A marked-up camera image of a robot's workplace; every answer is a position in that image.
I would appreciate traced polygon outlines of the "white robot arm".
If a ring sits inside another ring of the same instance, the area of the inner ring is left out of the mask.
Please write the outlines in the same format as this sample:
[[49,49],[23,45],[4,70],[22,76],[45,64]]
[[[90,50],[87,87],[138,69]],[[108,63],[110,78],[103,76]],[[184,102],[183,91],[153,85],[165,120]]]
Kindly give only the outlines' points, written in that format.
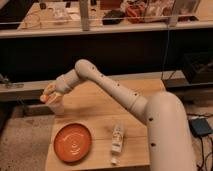
[[138,121],[147,126],[151,171],[196,171],[189,123],[183,103],[160,91],[149,99],[102,74],[86,59],[58,76],[43,91],[41,101],[55,103],[84,81],[97,84]]

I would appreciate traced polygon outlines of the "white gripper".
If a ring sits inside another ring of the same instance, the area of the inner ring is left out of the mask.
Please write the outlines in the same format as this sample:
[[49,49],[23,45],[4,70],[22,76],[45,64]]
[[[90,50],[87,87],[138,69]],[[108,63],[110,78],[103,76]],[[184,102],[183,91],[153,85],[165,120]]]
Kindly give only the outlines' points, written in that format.
[[60,76],[44,89],[44,95],[47,98],[57,98],[62,97],[70,90],[71,88],[66,83],[64,76]]

